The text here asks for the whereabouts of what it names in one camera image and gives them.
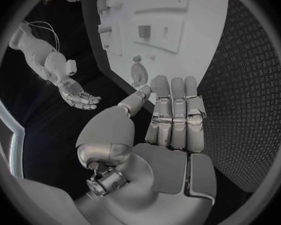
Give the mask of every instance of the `wires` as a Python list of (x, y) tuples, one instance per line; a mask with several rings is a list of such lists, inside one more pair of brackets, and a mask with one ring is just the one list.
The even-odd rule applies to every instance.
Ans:
[[(29, 24), (30, 26), (32, 27), (35, 27), (35, 28), (40, 28), (40, 29), (47, 29), (49, 31), (51, 31), (53, 34), (54, 34), (54, 38), (55, 38), (55, 49), (57, 52), (60, 51), (60, 41), (59, 41), (59, 38), (56, 34), (56, 32), (54, 31), (54, 28), (51, 26), (50, 23), (46, 22), (46, 21), (26, 21), (26, 20), (23, 20), (26, 24)], [(49, 27), (46, 27), (46, 26), (40, 26), (40, 25), (36, 25), (36, 24), (45, 24)]]

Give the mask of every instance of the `robotic arm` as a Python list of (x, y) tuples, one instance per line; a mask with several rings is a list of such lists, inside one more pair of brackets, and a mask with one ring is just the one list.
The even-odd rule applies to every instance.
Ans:
[[(84, 127), (76, 147), (94, 171), (90, 192), (76, 201), (96, 225), (202, 225), (216, 198), (216, 176), (204, 150), (206, 112), (194, 77), (157, 76)], [(133, 147), (130, 120), (156, 93), (146, 143)]]
[(29, 67), (42, 79), (58, 87), (61, 97), (70, 106), (86, 110), (97, 107), (101, 98), (88, 94), (77, 81), (69, 77), (77, 71), (76, 62), (66, 60), (48, 42), (36, 38), (28, 23), (19, 24), (9, 41), (9, 47), (21, 50)]

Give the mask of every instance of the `perforated mesh panel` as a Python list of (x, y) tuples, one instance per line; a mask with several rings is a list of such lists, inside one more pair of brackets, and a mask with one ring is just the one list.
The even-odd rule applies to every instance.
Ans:
[(255, 191), (281, 142), (281, 68), (265, 31), (239, 0), (229, 0), (199, 93), (208, 117), (205, 152), (237, 186)]

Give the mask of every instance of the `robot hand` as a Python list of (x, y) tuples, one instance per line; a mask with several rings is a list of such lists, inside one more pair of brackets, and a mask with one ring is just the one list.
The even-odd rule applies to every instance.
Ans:
[(76, 62), (66, 60), (65, 56), (48, 42), (36, 38), (29, 23), (19, 24), (9, 41), (9, 47), (21, 50), (28, 66), (42, 79), (57, 86), (61, 97), (70, 106), (86, 110), (96, 109), (96, 104), (101, 98), (88, 94), (77, 81), (68, 77), (76, 73)]
[(94, 110), (97, 108), (101, 97), (92, 96), (85, 92), (82, 86), (70, 77), (66, 77), (58, 85), (61, 97), (72, 107), (85, 110)]
[(76, 204), (90, 223), (205, 222), (215, 202), (217, 182), (211, 159), (201, 153), (203, 100), (197, 96), (193, 77), (175, 78), (171, 87), (173, 100), (166, 77), (157, 76), (152, 82), (156, 105), (147, 143), (133, 147), (130, 117), (149, 98), (148, 86), (99, 113), (79, 135), (79, 161), (94, 174), (87, 181), (90, 192)]

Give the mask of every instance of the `white curved surface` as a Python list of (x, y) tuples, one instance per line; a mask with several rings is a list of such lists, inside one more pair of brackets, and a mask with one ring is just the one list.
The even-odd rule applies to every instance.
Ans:
[[(102, 46), (108, 46), (103, 49), (110, 68), (132, 84), (132, 59), (140, 55), (148, 73), (147, 85), (160, 74), (169, 81), (194, 76), (199, 84), (218, 47), (228, 0), (117, 1), (122, 5), (117, 3), (100, 14), (99, 27), (112, 28), (100, 34)], [(149, 39), (139, 38), (138, 25), (151, 26)]]
[(18, 123), (0, 100), (0, 119), (13, 132), (8, 158), (11, 174), (23, 178), (23, 144), (25, 129)]

